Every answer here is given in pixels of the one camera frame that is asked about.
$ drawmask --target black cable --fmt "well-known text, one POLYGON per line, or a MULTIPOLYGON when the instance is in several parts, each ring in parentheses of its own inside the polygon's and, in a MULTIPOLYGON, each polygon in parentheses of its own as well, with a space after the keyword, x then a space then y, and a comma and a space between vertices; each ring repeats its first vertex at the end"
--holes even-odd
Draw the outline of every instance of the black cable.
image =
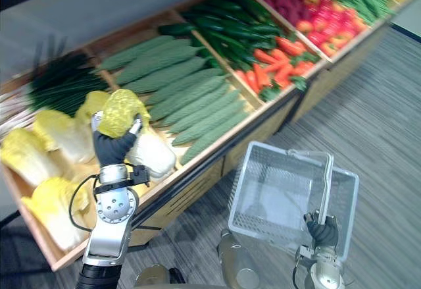
POLYGON ((15 220, 20 216, 19 210, 16 210, 14 213, 11 213, 7 217, 5 217, 2 221, 0 221, 0 230, 4 228, 6 225, 8 225, 10 222, 15 220))
POLYGON ((93 198, 95 199, 95 202, 98 202, 97 195, 95 194, 95 187, 97 186, 97 182, 98 182, 98 176, 95 177, 95 180, 93 181, 93 186, 92 186, 92 194, 93 194, 93 198))
POLYGON ((83 230, 83 231, 86 231, 86 232, 91 232, 92 230, 90 228, 86 228, 84 226, 80 226, 76 222, 74 222, 73 216, 72 216, 72 205, 73 205, 74 197, 76 196, 76 194, 78 193, 78 191, 82 187, 82 185, 85 184, 89 179, 91 179, 91 178, 97 178, 97 177, 98 177, 98 175, 95 174, 95 175, 90 175, 89 177, 85 178, 84 181, 81 182, 79 184, 79 186, 74 190, 73 195, 72 195, 72 198, 70 199, 70 203, 68 205, 68 216, 70 217, 70 221, 72 222, 72 224, 76 228, 79 228, 80 230, 83 230))
POLYGON ((292 283, 295 289, 299 289, 297 286, 297 283, 295 282, 295 274, 297 274, 297 266, 295 266, 294 269, 292 270, 292 283))

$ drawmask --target wooden crate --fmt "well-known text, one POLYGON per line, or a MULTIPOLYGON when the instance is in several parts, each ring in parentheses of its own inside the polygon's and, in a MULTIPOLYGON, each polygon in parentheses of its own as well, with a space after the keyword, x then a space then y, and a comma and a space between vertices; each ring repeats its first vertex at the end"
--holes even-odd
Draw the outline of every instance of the wooden crate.
POLYGON ((246 136, 240 143, 234 146, 231 151, 225 156, 224 168, 222 175, 226 175, 232 169, 238 166, 238 163, 243 158, 247 147, 251 141, 263 142, 273 135, 282 122, 285 120, 292 106, 297 101, 298 96, 288 101, 280 110, 274 113, 269 119, 264 121, 255 131, 246 136))
MULTIPOLYGON (((221 178, 222 159, 207 169, 201 176, 188 185, 182 193, 167 202, 142 225, 164 228, 181 215, 190 205, 212 188, 221 178)), ((160 230, 134 230, 130 245, 146 244, 160 234, 160 230)))
POLYGON ((383 27, 374 32, 364 42, 356 46, 340 62, 334 64, 331 68, 321 71, 313 81, 299 110, 293 117, 293 121, 300 119, 307 111, 312 109, 319 101, 340 85, 340 83, 346 80, 362 64, 369 52, 375 48, 386 33, 387 28, 387 24, 383 25, 383 27))
MULTIPOLYGON (((191 0, 179 5, 176 5, 174 7, 175 10, 177 10, 178 12, 183 12, 186 11, 188 9, 190 9, 192 6, 197 5, 203 1, 206 0, 191 0)), ((297 36, 299 36, 299 32, 295 31, 294 27, 288 22, 286 21, 283 17, 278 18, 277 15, 279 15, 276 11, 274 11, 274 9, 272 9, 272 7, 268 6, 265 2, 263 2, 265 5, 263 5, 264 8, 266 8, 270 14, 272 15, 272 20, 275 22, 275 24, 282 29, 285 33, 294 33, 297 34, 297 36)), ((243 88, 245 90, 247 90, 251 95, 255 96, 257 98, 257 94, 235 73, 234 69, 228 64, 228 61, 226 59, 224 59, 223 57, 221 57, 213 48, 212 46, 207 42, 207 40, 200 34, 197 34, 197 37, 199 38, 199 40, 201 40, 203 42, 203 44, 208 48, 208 50, 215 56, 215 58, 218 60, 218 62, 224 66, 225 68, 227 68, 227 70, 232 73, 233 76, 235 76, 237 78, 237 83, 238 85, 242 85, 243 88)), ((307 38, 305 38, 304 40, 302 40, 302 38, 299 36, 299 41, 301 41, 304 46, 311 52, 314 54, 317 54, 319 56, 321 56, 322 58, 305 74, 303 75, 304 78, 309 78, 312 75, 314 75, 314 73, 319 72, 320 70, 322 70, 325 66, 327 66, 328 61, 326 60, 325 57, 323 57, 323 53, 321 53, 321 51, 318 48, 314 48, 314 45, 311 43, 309 44, 309 40, 307 38)))
MULTIPOLYGON (((280 13, 278 13, 275 9, 273 9, 270 5, 268 5, 264 0, 256 0, 261 5, 266 7, 280 22, 287 24, 291 29, 295 29, 294 25, 292 25, 288 20, 286 20, 280 13)), ((389 6, 395 7, 396 2, 393 0, 390 1, 389 6)), ((323 55, 323 58, 328 60, 330 63, 336 63, 344 56, 346 56, 353 48, 360 44, 363 40, 365 40, 368 36, 370 36, 374 31, 376 31, 379 27, 381 27, 387 20, 389 20, 391 16, 387 16, 383 19, 377 20, 373 25, 367 28, 365 31, 359 33, 355 36, 345 47, 342 47, 335 55, 332 57, 328 57, 325 55, 322 50, 320 50, 313 42, 311 42, 307 37, 299 31, 295 31, 298 38, 300 38, 303 42, 305 42, 308 46, 310 46, 313 50, 317 51, 319 55, 323 55)))

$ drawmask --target white mesh basket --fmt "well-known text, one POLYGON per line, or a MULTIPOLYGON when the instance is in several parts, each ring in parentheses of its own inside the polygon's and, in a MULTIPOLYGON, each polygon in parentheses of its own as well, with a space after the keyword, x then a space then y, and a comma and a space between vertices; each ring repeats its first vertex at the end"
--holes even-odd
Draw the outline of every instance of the white mesh basket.
MULTIPOLYGON (((320 161, 251 142, 234 183, 230 230, 293 255, 300 245, 311 246, 303 215, 323 208, 325 177, 325 164, 320 161)), ((326 205, 327 214, 337 217, 336 250, 341 261, 348 255, 358 186, 356 174, 333 167, 326 205)))

